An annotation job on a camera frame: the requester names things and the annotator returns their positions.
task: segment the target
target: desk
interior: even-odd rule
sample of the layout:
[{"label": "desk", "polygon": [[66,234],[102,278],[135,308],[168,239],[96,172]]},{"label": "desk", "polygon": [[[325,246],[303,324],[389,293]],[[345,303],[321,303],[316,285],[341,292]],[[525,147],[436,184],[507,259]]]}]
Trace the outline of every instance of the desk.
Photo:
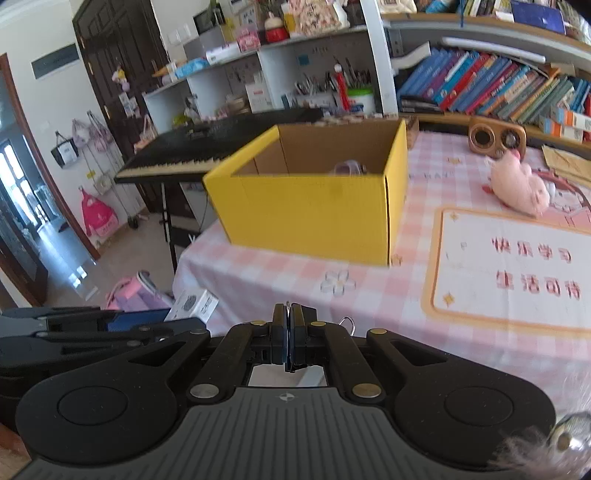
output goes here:
[{"label": "desk", "polygon": [[[544,165],[541,151],[535,149],[528,149],[525,159],[534,169]],[[224,334],[240,322],[269,321],[274,304],[286,301],[316,308],[321,320],[338,322],[350,316],[356,335],[383,327],[518,375],[544,389],[560,409],[567,373],[588,370],[591,365],[588,337],[433,319],[421,307],[437,210],[451,205],[508,211],[488,191],[490,165],[469,151],[466,137],[428,132],[421,132],[408,160],[407,201],[392,267],[233,246],[217,222],[182,254],[175,295],[198,284],[218,296],[219,305],[207,324],[212,335]],[[566,221],[560,212],[548,218],[556,224]],[[519,278],[516,282],[521,290]]]}]

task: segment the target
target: piano key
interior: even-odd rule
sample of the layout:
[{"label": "piano key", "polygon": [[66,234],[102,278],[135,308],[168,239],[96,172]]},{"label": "piano key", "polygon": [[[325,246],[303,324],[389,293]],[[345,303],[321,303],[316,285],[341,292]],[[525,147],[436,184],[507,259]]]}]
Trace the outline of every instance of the piano key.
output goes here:
[{"label": "piano key", "polygon": [[117,178],[148,177],[154,175],[179,175],[190,173],[206,173],[217,167],[222,160],[210,158],[209,160],[188,161],[173,164],[160,164],[149,167],[126,168],[117,174]]}]

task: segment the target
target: white wall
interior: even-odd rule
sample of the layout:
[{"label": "white wall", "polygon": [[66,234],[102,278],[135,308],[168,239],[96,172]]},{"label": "white wall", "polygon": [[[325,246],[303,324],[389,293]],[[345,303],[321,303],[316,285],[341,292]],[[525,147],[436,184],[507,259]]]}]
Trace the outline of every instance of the white wall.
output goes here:
[{"label": "white wall", "polygon": [[[174,46],[170,43],[168,34],[188,25],[189,38],[198,37],[193,17],[205,10],[208,5],[208,0],[152,0],[156,22],[158,22],[164,48],[166,48],[170,59],[184,60],[187,57],[182,45]],[[183,40],[183,43],[186,43],[189,38]]]},{"label": "white wall", "polygon": [[0,270],[0,283],[4,285],[4,288],[7,290],[8,294],[14,300],[14,303],[17,304],[17,307],[30,307],[31,304],[22,296],[22,294],[18,291],[18,289],[14,286],[14,284],[10,281],[10,278]]},{"label": "white wall", "polygon": [[[18,96],[33,137],[62,196],[84,227],[82,196],[78,188],[83,186],[87,192],[96,194],[92,181],[86,177],[86,163],[81,156],[76,164],[62,169],[51,155],[51,149],[56,146],[55,130],[65,136],[71,135],[72,119],[86,120],[88,110],[104,122],[101,108],[82,60],[38,80],[31,67],[32,61],[58,48],[76,43],[72,16],[72,6],[68,0],[23,0],[1,9],[0,54],[4,51],[8,54]],[[87,158],[90,168],[98,173],[99,170],[88,152]],[[99,155],[98,160],[103,169],[109,165],[105,155]],[[137,213],[144,207],[135,187],[126,187],[125,191],[121,186],[117,189],[131,213]],[[121,224],[124,224],[127,215],[114,194],[109,192],[103,200],[115,209]],[[100,242],[97,238],[91,240],[95,245]]]}]

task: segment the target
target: paper box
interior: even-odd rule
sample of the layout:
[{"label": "paper box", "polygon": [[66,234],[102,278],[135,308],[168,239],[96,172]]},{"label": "paper box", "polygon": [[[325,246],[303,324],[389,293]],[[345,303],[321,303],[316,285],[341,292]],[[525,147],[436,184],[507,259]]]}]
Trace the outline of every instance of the paper box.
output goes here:
[{"label": "paper box", "polygon": [[[356,160],[362,176],[335,176]],[[276,125],[204,178],[233,244],[388,265],[407,188],[404,121]]]},{"label": "paper box", "polygon": [[245,87],[252,113],[273,110],[271,95],[265,83],[247,83]]},{"label": "paper box", "polygon": [[552,107],[550,118],[561,125],[591,132],[591,117],[564,108]]},{"label": "paper box", "polygon": [[164,321],[170,322],[172,320],[197,317],[203,323],[207,323],[217,303],[217,297],[204,288],[183,290],[175,299],[174,305],[168,315],[166,315]]},{"label": "paper box", "polygon": [[544,116],[540,117],[539,126],[540,130],[547,135],[568,138],[569,140],[579,143],[583,142],[583,131],[581,129],[560,125]]}]

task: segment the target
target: plush toy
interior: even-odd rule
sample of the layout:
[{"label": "plush toy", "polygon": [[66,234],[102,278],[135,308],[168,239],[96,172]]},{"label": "plush toy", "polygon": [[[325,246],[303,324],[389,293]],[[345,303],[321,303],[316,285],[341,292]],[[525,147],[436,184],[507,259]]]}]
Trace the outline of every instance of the plush toy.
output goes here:
[{"label": "plush toy", "polygon": [[540,217],[550,204],[544,181],[532,174],[527,163],[520,163],[517,150],[508,150],[491,168],[492,191],[518,212]]}]

